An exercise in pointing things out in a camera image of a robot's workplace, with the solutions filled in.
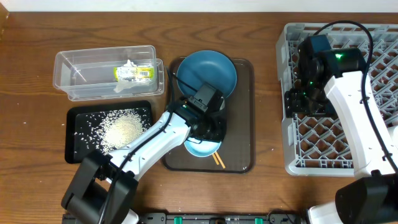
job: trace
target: white wall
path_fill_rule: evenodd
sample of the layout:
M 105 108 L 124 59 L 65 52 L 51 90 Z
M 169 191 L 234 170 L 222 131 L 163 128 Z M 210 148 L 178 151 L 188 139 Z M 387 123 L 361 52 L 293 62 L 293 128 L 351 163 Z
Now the white wall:
M 398 0 L 0 0 L 12 11 L 398 12 Z

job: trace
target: green led light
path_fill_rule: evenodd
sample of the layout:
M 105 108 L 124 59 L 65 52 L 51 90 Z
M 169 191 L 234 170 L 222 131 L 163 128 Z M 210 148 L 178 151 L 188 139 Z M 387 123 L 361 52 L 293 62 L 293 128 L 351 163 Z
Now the green led light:
M 337 59 L 340 59 L 343 55 L 342 54 L 335 54 Z

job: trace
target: brown tray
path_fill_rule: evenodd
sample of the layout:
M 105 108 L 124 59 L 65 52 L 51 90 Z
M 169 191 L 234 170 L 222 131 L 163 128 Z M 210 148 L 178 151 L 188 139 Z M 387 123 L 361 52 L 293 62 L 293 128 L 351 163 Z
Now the brown tray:
M 175 59 L 170 71 L 177 74 L 185 57 Z M 218 154 L 226 168 L 216 165 L 212 156 L 195 157 L 182 144 L 167 153 L 162 162 L 170 170 L 245 173 L 254 165 L 254 70 L 245 59 L 232 59 L 238 75 L 234 92 L 226 99 L 227 132 Z M 182 96 L 174 80 L 175 98 Z

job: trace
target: black tray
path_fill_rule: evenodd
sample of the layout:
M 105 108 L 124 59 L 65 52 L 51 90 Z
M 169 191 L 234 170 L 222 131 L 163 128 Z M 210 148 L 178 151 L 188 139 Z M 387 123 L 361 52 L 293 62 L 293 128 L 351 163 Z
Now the black tray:
M 152 112 L 150 110 L 150 103 L 148 101 L 134 101 L 128 103 L 113 103 L 108 105 L 94 105 L 94 106 L 79 106 L 72 108 L 67 113 L 67 135 L 65 138 L 65 160 L 67 163 L 79 163 L 92 150 L 95 150 L 95 145 L 88 145 L 81 140 L 81 136 L 75 133 L 83 133 L 84 136 L 91 134 L 91 128 L 98 126 L 103 118 L 97 116 L 107 115 L 110 111 L 136 109 L 137 114 L 140 115 L 143 126 L 149 128 L 152 125 Z
M 170 71 L 177 74 L 182 58 L 174 60 Z M 191 155 L 182 144 L 167 153 L 162 162 L 170 170 L 245 173 L 254 165 L 254 70 L 245 59 L 232 59 L 238 75 L 236 88 L 226 100 L 227 132 L 218 154 L 226 169 L 216 165 L 212 156 Z M 175 97 L 182 95 L 174 80 Z

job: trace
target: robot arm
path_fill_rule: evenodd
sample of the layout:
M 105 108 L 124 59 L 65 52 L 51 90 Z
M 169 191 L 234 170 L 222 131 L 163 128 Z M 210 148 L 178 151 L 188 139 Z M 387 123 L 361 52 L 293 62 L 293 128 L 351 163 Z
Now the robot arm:
M 119 167 L 128 153 L 164 125 L 169 114 L 169 112 L 163 113 L 158 122 L 136 140 L 118 150 L 110 152 L 109 155 L 112 156 L 111 162 Z M 131 160 L 126 163 L 123 167 L 123 171 L 132 171 L 135 175 L 134 178 L 138 181 L 164 154 L 174 147 L 181 145 L 188 138 L 190 130 L 191 127 L 186 124 L 186 121 L 179 115 L 173 113 L 167 128 L 148 144 L 142 146 Z
M 380 223 L 397 218 L 395 201 L 392 199 L 396 188 L 386 183 L 391 179 L 394 181 L 395 175 L 388 175 L 393 174 L 394 170 L 390 163 L 383 159 L 384 153 L 361 103 L 362 96 L 359 90 L 362 76 L 361 71 L 347 72 L 341 78 L 332 77 L 326 84 L 325 94 L 344 129 L 353 157 L 354 176 L 359 180 L 339 190 L 335 202 L 310 208 L 308 218 L 311 224 L 356 223 L 361 219 L 369 223 Z M 377 128 L 388 151 L 392 153 L 392 159 L 398 161 L 398 149 L 393 144 L 380 115 L 369 79 L 366 83 L 366 93 Z M 378 170 L 375 177 L 372 176 L 374 170 Z M 392 200 L 386 203 L 385 198 L 389 194 Z
M 224 103 L 222 96 L 222 92 L 204 84 L 195 96 L 183 96 L 174 103 L 176 105 L 172 104 L 172 112 L 165 112 L 153 127 L 133 142 L 106 156 L 99 151 L 90 153 L 80 164 L 62 198 L 62 207 L 82 223 L 98 223 L 108 193 L 95 180 L 106 179 L 113 182 L 114 188 L 109 196 L 104 223 L 136 224 L 138 216 L 130 209 L 131 202 L 138 180 L 155 162 L 188 137 L 207 141 L 224 139 L 226 120 L 221 107 Z M 128 155 L 144 142 L 120 171 Z
M 398 220 L 397 175 L 385 157 L 362 102 L 361 84 L 366 63 L 361 52 L 356 48 L 332 50 L 325 35 L 308 37 L 298 51 L 302 89 L 285 93 L 294 95 L 294 101 L 288 102 L 288 112 L 304 111 L 307 116 L 338 115 L 353 157 L 354 176 L 358 179 L 337 191 L 334 202 L 310 208 L 310 223 Z M 369 78 L 365 90 L 370 112 L 389 156 L 398 162 L 398 149 L 379 113 Z

